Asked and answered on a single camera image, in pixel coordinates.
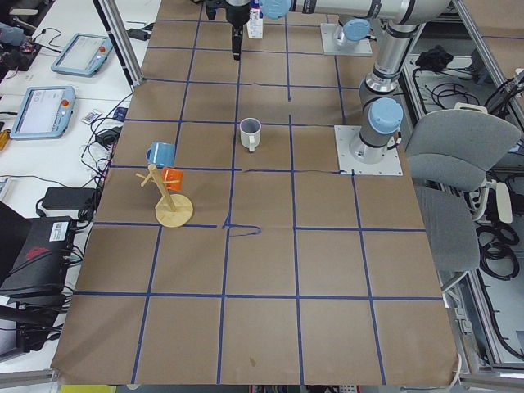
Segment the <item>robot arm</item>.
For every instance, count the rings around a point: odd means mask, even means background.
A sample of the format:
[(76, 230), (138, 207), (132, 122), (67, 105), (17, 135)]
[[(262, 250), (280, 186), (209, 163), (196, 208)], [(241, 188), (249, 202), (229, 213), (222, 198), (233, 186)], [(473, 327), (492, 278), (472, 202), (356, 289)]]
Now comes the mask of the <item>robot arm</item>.
[(339, 47), (347, 43), (358, 43), (368, 37), (371, 24), (366, 19), (355, 18), (344, 23), (339, 23), (336, 29), (335, 39)]
[(352, 156), (365, 164), (376, 164), (386, 154), (387, 144), (402, 122), (404, 112), (391, 94), (409, 49), (421, 25), (438, 17), (447, 1), (260, 1), (264, 16), (279, 19), (289, 11), (303, 14), (337, 14), (349, 20), (337, 31), (343, 38), (363, 37), (350, 24), (382, 18), (388, 20), (377, 59), (359, 87), (363, 124), (349, 143)]

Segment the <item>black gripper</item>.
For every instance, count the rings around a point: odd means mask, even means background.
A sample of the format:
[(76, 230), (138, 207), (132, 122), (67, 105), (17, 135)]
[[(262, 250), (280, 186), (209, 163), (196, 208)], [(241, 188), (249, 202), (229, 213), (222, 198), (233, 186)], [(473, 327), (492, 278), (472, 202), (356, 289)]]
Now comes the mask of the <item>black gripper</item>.
[(235, 61), (242, 56), (243, 26), (250, 19), (251, 2), (249, 0), (205, 0), (208, 20), (214, 20), (217, 9), (223, 8), (226, 20), (232, 25), (232, 54)]

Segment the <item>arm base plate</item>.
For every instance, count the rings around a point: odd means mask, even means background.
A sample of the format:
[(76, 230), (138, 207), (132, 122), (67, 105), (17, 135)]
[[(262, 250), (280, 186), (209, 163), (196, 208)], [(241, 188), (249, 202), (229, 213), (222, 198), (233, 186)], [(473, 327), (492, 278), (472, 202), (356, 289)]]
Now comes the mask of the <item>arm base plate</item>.
[(347, 175), (402, 176), (393, 136), (384, 147), (370, 147), (360, 138), (360, 126), (334, 127), (339, 171)]
[(345, 37), (339, 24), (322, 23), (320, 30), (324, 55), (370, 57), (373, 54), (370, 41), (367, 38), (350, 41)]

